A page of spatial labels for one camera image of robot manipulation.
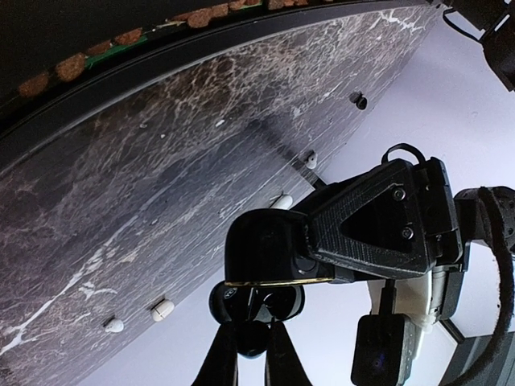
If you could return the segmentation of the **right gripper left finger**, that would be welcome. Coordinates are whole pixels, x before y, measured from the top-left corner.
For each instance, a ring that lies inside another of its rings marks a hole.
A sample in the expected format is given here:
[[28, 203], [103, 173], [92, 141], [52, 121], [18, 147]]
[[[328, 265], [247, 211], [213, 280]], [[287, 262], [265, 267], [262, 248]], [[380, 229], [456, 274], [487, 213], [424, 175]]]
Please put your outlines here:
[[237, 339], [232, 322], [221, 324], [192, 386], [238, 385]]

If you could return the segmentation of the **beige gold-rimmed charging case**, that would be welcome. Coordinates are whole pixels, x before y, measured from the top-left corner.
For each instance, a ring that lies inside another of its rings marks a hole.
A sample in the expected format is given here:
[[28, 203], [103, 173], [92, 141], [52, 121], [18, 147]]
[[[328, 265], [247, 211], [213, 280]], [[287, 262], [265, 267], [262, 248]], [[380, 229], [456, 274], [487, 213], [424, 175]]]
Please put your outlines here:
[[164, 298], [156, 303], [150, 310], [150, 315], [154, 322], [161, 322], [175, 310], [175, 304], [169, 299]]

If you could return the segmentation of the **white bud earbud left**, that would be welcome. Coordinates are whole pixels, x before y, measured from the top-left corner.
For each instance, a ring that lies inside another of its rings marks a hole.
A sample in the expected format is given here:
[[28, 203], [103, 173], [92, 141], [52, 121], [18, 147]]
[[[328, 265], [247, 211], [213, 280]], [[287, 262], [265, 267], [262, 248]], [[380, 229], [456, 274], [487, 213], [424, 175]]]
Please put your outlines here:
[[315, 151], [311, 151], [306, 157], [305, 166], [309, 170], [314, 170], [317, 167], [318, 154]]

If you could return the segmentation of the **white bud earbud right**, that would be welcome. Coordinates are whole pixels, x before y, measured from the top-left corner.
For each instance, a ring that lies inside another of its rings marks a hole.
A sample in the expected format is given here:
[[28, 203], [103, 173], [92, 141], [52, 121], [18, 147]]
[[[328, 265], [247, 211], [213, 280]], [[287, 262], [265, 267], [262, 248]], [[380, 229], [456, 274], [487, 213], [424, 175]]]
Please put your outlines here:
[[120, 333], [124, 330], [124, 322], [119, 318], [109, 319], [103, 326], [105, 332], [110, 334]]

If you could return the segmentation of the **black round charging case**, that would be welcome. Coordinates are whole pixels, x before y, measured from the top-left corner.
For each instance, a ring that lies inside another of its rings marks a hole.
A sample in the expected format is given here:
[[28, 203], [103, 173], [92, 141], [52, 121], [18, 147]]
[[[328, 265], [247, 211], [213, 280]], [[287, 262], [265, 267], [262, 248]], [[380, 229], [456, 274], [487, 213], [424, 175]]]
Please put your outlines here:
[[303, 287], [332, 281], [335, 270], [312, 256], [307, 216], [280, 209], [237, 217], [225, 241], [225, 278], [209, 295], [221, 325], [235, 329], [238, 354], [254, 359], [266, 351], [273, 322], [299, 315]]

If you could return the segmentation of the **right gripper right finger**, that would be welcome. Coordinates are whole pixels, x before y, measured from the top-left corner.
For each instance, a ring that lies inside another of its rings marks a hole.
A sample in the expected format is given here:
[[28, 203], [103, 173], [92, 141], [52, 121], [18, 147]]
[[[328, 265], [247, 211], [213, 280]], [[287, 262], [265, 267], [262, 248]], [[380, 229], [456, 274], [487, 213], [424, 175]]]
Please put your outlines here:
[[270, 325], [265, 385], [312, 386], [283, 322]]

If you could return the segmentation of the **black earbud front left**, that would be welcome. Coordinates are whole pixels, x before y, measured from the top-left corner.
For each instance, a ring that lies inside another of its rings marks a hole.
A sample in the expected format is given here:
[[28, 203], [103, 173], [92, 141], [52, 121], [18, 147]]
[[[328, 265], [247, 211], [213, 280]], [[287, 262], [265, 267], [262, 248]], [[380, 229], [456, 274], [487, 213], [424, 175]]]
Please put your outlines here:
[[362, 92], [353, 92], [349, 96], [349, 100], [359, 109], [366, 110], [368, 107], [368, 99]]

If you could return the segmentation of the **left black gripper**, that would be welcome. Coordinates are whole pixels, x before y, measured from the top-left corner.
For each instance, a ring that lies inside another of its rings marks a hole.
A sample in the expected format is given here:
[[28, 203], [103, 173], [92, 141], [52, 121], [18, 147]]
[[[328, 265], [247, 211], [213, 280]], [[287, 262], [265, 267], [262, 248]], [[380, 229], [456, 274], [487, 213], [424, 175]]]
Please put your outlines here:
[[453, 385], [469, 385], [493, 362], [514, 312], [514, 191], [480, 187], [451, 193], [445, 166], [406, 143], [423, 169], [421, 198], [414, 166], [397, 159], [354, 178], [316, 189], [293, 206], [307, 217], [307, 251], [321, 263], [377, 277], [421, 277], [429, 240], [439, 254], [424, 277], [398, 282], [398, 309], [424, 331], [455, 313], [470, 244], [484, 242], [496, 258], [500, 309], [486, 348]]

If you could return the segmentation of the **white bud earbud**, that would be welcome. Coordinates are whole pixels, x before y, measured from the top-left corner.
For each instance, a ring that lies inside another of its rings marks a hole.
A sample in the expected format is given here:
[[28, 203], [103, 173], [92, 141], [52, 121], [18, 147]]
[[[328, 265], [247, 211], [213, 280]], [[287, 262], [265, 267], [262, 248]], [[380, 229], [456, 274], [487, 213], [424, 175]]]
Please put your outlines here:
[[109, 319], [103, 326], [105, 332], [110, 334], [120, 333], [124, 330], [124, 322], [119, 318]]
[[314, 170], [317, 167], [318, 154], [315, 151], [311, 151], [306, 157], [305, 166], [309, 170]]

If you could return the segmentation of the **white oval charging case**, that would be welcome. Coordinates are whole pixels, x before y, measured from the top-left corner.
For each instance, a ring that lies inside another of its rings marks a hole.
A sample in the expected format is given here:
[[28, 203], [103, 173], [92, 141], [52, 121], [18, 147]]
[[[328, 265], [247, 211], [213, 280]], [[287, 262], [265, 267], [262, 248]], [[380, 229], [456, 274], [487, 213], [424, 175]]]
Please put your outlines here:
[[289, 210], [293, 205], [293, 197], [288, 194], [281, 194], [271, 200], [270, 209]]

